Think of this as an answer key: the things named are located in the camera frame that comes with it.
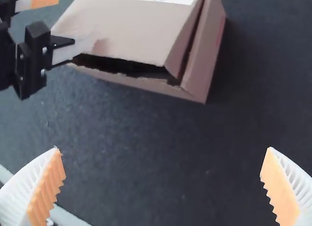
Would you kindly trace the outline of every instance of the black metal bracket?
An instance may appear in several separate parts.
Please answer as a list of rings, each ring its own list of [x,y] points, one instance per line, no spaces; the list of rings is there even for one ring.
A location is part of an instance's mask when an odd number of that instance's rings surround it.
[[[52,65],[54,50],[73,44],[74,39],[51,35],[42,21],[26,27],[25,41],[17,46],[17,67],[13,80],[13,87],[21,100],[46,86],[48,70],[67,63]]]

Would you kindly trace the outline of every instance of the screw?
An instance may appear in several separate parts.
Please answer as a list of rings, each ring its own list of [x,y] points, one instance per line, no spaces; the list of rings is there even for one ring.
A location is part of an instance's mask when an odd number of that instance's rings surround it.
[[[40,74],[41,74],[41,77],[44,77],[44,76],[45,76],[45,69],[42,69],[42,70],[40,71]]]
[[[47,47],[43,47],[43,48],[42,48],[43,54],[46,54],[47,51],[48,51]]]

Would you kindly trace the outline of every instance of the cardboard box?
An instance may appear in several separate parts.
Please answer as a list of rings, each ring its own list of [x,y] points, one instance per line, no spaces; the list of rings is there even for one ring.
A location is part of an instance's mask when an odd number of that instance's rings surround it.
[[[70,63],[81,72],[205,103],[225,19],[221,0],[75,0],[52,33],[96,33]]]

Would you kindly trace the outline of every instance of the box flap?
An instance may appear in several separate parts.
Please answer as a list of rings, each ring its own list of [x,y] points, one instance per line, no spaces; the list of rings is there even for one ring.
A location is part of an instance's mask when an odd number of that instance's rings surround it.
[[[201,4],[75,0],[52,33],[71,38],[96,33],[105,46],[89,54],[166,66],[177,77]]]
[[[181,87],[205,102],[219,53],[226,14],[221,0],[205,0]]]

